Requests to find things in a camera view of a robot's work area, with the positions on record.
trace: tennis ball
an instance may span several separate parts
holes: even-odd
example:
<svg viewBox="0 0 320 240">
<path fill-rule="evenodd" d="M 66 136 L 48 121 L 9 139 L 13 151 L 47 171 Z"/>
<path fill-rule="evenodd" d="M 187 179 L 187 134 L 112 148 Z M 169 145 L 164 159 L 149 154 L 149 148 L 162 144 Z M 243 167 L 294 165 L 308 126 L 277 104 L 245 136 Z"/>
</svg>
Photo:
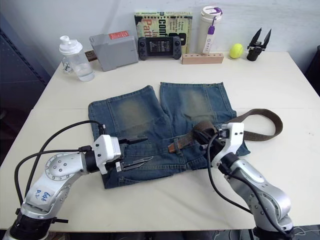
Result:
<svg viewBox="0 0 320 240">
<path fill-rule="evenodd" d="M 240 43 L 236 43 L 235 45 L 232 46 L 230 49 L 230 57 L 233 59 L 237 59 L 241 57 L 241 55 L 244 53 L 244 47 Z"/>
</svg>

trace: jeans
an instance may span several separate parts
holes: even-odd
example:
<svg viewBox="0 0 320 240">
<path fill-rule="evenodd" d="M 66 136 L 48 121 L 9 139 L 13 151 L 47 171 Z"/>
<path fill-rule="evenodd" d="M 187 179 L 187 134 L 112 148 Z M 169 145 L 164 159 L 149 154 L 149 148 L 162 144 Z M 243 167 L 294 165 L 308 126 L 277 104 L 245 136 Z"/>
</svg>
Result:
<svg viewBox="0 0 320 240">
<path fill-rule="evenodd" d="M 121 96 L 92 102 L 88 107 L 89 119 L 105 124 L 107 134 L 115 137 L 147 136 L 148 140 L 136 144 L 121 144 L 124 164 L 151 157 L 141 167 L 117 172 L 115 169 L 102 176 L 106 189 L 171 176 L 186 170 L 204 169 L 207 160 L 200 145 L 194 141 L 175 153 L 168 145 L 190 132 L 203 120 L 216 127 L 236 117 L 223 83 L 176 84 L 162 82 L 160 104 L 151 86 Z M 99 137 L 96 124 L 92 124 L 94 140 Z M 250 153 L 243 143 L 237 155 Z"/>
</svg>

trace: wooden block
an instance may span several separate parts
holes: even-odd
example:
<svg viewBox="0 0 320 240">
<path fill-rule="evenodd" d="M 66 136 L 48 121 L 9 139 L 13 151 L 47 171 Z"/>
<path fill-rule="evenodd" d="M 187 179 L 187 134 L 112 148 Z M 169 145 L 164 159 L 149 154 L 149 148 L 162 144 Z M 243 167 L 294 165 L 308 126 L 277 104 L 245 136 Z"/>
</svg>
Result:
<svg viewBox="0 0 320 240">
<path fill-rule="evenodd" d="M 182 55 L 182 64 L 221 64 L 223 53 L 197 54 L 188 53 Z"/>
</svg>

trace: white wall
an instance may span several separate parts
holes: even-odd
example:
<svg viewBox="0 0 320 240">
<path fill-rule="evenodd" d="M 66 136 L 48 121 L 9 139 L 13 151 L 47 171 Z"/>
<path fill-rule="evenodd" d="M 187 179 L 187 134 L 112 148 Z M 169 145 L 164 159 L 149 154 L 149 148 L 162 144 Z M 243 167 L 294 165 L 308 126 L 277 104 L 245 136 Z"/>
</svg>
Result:
<svg viewBox="0 0 320 240">
<path fill-rule="evenodd" d="M 271 31 L 267 51 L 288 51 L 304 72 L 320 45 L 319 0 L 0 0 L 0 11 L 17 34 L 38 55 L 50 75 L 60 63 L 59 37 L 78 39 L 92 49 L 89 36 L 131 30 L 134 12 L 193 12 L 191 51 L 197 45 L 201 8 L 214 3 L 223 10 L 216 27 L 215 51 L 234 43 L 247 46 L 262 27 L 261 40 Z"/>
</svg>

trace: book cover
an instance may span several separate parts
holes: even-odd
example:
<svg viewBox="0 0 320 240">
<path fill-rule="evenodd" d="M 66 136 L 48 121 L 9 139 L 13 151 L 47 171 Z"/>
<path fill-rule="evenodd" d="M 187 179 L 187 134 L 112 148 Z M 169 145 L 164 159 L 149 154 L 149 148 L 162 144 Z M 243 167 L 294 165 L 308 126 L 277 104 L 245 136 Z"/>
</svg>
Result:
<svg viewBox="0 0 320 240">
<path fill-rule="evenodd" d="M 134 19 L 138 38 L 179 36 L 182 54 L 189 52 L 192 26 L 191 12 L 136 12 Z"/>
</svg>

